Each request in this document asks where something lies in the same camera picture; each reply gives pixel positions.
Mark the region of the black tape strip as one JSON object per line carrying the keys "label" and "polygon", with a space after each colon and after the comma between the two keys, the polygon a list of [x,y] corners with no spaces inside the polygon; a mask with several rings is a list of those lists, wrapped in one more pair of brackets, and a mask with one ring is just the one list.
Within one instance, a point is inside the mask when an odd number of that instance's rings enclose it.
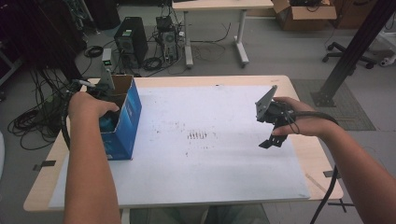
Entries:
{"label": "black tape strip", "polygon": [[52,167],[56,164],[56,161],[42,161],[40,164],[35,164],[33,171],[40,171],[43,167]]}

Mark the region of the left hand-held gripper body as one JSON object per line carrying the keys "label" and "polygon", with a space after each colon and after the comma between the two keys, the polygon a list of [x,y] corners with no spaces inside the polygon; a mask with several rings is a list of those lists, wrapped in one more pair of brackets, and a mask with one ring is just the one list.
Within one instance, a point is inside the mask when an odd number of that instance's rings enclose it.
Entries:
{"label": "left hand-held gripper body", "polygon": [[106,69],[99,81],[87,89],[87,93],[99,100],[109,100],[115,85],[110,69]]}

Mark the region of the black metal post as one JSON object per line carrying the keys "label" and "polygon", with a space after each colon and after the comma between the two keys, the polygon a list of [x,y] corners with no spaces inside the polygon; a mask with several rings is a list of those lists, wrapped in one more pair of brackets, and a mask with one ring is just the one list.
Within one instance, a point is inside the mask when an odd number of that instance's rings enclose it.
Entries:
{"label": "black metal post", "polygon": [[346,78],[354,73],[358,60],[394,12],[396,12],[396,0],[377,0],[322,87],[311,94],[316,106],[332,104],[332,98],[337,90]]}

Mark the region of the black computer tower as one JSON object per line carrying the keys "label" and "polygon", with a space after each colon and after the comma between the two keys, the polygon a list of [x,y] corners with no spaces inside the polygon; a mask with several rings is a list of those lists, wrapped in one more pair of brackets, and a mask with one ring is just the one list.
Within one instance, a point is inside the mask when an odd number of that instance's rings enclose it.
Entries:
{"label": "black computer tower", "polygon": [[132,55],[138,67],[143,65],[149,47],[141,17],[126,17],[114,39],[118,49],[127,55]]}

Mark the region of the brown cardboard box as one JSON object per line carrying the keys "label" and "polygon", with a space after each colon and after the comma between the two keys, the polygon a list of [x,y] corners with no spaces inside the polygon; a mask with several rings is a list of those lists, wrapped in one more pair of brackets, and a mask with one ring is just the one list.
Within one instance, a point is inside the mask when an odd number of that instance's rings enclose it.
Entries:
{"label": "brown cardboard box", "polygon": [[272,0],[276,20],[284,31],[319,31],[336,19],[330,0],[319,0],[316,6],[292,6],[291,0]]}

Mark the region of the white desk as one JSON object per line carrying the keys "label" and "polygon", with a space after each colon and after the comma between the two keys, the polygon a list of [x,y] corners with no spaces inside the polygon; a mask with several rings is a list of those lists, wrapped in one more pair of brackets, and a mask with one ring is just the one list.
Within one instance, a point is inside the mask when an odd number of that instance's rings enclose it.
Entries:
{"label": "white desk", "polygon": [[172,0],[174,11],[183,13],[184,24],[184,56],[188,69],[193,67],[193,56],[189,26],[196,19],[198,22],[238,22],[238,32],[234,37],[234,44],[240,56],[241,66],[249,63],[247,53],[243,45],[243,33],[245,21],[250,9],[267,9],[273,7],[272,0]]}

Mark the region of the black tape cross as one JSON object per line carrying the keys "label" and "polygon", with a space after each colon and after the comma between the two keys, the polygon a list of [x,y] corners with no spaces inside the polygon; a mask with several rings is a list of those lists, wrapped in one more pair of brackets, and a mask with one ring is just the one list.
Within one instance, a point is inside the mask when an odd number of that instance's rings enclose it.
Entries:
{"label": "black tape cross", "polygon": [[340,206],[342,208],[342,210],[344,211],[344,213],[347,212],[347,208],[348,207],[354,207],[355,206],[353,203],[345,203],[342,199],[339,199],[338,202],[327,203],[327,205],[329,205],[329,206]]}

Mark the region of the white object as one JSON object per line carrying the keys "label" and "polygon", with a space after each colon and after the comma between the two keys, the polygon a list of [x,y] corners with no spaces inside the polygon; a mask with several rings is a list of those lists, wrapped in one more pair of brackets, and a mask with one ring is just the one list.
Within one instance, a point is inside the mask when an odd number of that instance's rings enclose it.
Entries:
{"label": "white object", "polygon": [[395,62],[396,62],[396,53],[393,54],[391,57],[386,57],[386,58],[384,58],[384,59],[379,63],[379,65],[382,66],[382,67],[386,67],[386,66],[389,66],[389,65],[394,64]]}

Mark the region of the blue cardboard box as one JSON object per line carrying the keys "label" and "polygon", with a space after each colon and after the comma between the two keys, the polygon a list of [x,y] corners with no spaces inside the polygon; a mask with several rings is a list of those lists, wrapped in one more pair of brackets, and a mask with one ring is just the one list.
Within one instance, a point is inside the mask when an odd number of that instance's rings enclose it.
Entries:
{"label": "blue cardboard box", "polygon": [[120,110],[99,118],[100,132],[110,161],[130,160],[142,105],[133,76],[116,75],[112,81],[115,89],[109,89],[104,100],[114,102]]}

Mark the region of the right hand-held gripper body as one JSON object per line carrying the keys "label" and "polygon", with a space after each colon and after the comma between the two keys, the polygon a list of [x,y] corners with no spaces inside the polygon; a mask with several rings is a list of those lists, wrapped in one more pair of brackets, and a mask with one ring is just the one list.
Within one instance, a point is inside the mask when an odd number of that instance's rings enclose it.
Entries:
{"label": "right hand-held gripper body", "polygon": [[277,85],[274,85],[264,96],[255,103],[256,120],[258,122],[272,123],[276,127],[284,126],[293,121],[290,105],[274,100]]}

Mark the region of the grey floor mat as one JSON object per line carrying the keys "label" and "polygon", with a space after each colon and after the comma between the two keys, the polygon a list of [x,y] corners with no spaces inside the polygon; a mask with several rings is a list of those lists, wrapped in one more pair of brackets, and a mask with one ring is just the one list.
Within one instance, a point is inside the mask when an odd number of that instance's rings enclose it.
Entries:
{"label": "grey floor mat", "polygon": [[330,106],[316,106],[311,94],[319,91],[324,82],[324,79],[293,79],[291,81],[302,102],[332,116],[345,130],[375,131],[374,124],[346,84],[342,84],[337,90]]}

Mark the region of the person's left hand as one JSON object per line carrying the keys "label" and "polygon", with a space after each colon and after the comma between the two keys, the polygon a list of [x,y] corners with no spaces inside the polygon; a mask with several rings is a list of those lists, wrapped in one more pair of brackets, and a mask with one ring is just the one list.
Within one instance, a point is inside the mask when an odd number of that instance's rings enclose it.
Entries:
{"label": "person's left hand", "polygon": [[75,93],[68,106],[68,117],[71,120],[99,119],[106,112],[118,112],[120,108],[112,102],[98,100],[86,92]]}

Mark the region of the white table mat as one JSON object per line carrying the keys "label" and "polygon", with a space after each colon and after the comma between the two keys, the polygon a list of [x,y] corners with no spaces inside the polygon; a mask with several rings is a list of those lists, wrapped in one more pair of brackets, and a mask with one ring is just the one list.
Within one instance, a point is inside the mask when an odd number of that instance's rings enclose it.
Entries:
{"label": "white table mat", "polygon": [[122,207],[303,200],[310,196],[291,141],[260,146],[267,86],[139,88],[131,159],[111,161]]}

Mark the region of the dark curtain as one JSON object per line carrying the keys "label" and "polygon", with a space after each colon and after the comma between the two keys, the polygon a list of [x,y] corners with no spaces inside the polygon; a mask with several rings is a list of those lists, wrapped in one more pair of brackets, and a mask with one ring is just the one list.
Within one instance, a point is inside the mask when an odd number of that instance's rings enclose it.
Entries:
{"label": "dark curtain", "polygon": [[75,59],[86,44],[64,0],[0,0],[0,27],[39,69],[82,79]]}

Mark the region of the person's right hand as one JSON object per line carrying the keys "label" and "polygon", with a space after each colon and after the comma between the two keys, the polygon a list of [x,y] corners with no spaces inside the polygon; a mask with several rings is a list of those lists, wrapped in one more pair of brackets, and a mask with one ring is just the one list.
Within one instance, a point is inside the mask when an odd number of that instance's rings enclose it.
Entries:
{"label": "person's right hand", "polygon": [[[314,108],[303,102],[297,101],[289,97],[276,97],[275,101],[290,105],[295,111],[313,111]],[[299,117],[292,125],[282,126],[274,129],[272,135],[286,135],[286,134],[302,134],[306,136],[316,136],[324,140],[337,133],[342,129],[334,122],[315,118],[315,117]]]}

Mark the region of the open grey computer case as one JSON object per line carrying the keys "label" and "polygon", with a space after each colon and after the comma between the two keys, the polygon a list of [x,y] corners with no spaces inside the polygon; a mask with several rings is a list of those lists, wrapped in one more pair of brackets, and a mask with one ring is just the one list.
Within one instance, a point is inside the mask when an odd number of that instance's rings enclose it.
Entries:
{"label": "open grey computer case", "polygon": [[178,60],[178,50],[177,50],[177,35],[174,30],[161,32],[160,38],[162,41],[163,57],[168,62]]}

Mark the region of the small black box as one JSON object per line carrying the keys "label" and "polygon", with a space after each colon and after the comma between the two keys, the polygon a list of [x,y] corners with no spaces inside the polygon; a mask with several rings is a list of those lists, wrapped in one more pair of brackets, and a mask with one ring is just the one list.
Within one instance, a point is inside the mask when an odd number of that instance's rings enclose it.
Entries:
{"label": "small black box", "polygon": [[173,22],[170,16],[157,17],[156,26],[160,32],[167,32],[173,26]]}

